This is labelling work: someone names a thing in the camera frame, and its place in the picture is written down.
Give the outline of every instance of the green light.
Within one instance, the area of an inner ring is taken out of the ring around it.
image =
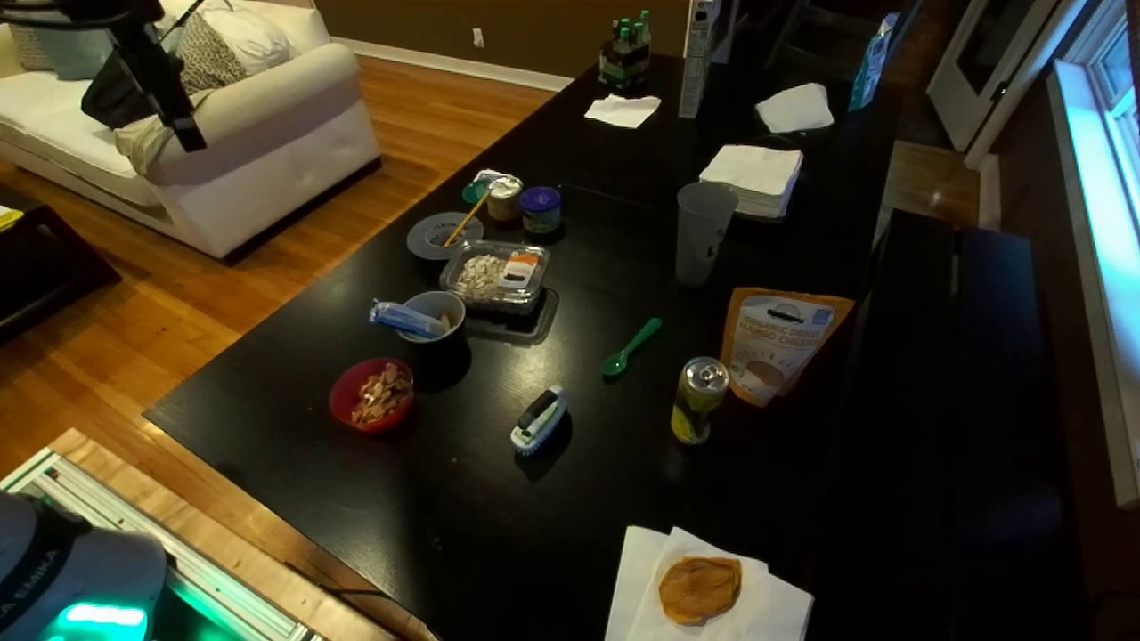
[[[41,641],[142,641],[147,608],[122,601],[72,601],[39,633]]]

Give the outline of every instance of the window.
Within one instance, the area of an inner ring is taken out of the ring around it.
[[[1140,129],[1121,0],[1090,11],[1051,95],[1116,501],[1140,506]]]

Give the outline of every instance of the chair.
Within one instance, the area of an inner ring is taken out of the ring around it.
[[[791,0],[766,68],[799,58],[819,76],[852,80],[884,13],[900,13],[892,40],[894,52],[918,6],[924,0]]]

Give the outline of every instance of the paper plate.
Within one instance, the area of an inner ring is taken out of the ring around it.
[[[447,259],[464,247],[464,239],[465,242],[484,239],[484,223],[470,218],[464,235],[453,247],[440,247],[464,218],[465,218],[464,210],[440,210],[418,222],[406,233],[406,249],[421,259]]]
[[[328,412],[354,431],[381,435],[406,420],[412,399],[412,367],[401,359],[364,359],[332,386]]]

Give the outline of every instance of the wall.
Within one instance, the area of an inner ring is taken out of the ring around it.
[[[1035,254],[1035,284],[1055,367],[1059,425],[1073,482],[1073,522],[1096,638],[1140,638],[1140,508],[1116,508],[1104,425],[1096,404],[1090,328],[1080,294],[1074,247],[1064,205],[1048,80],[1014,110],[997,138],[1001,229],[1027,235]]]
[[[579,76],[609,20],[652,11],[652,49],[680,52],[689,0],[316,0],[328,30],[406,49]]]

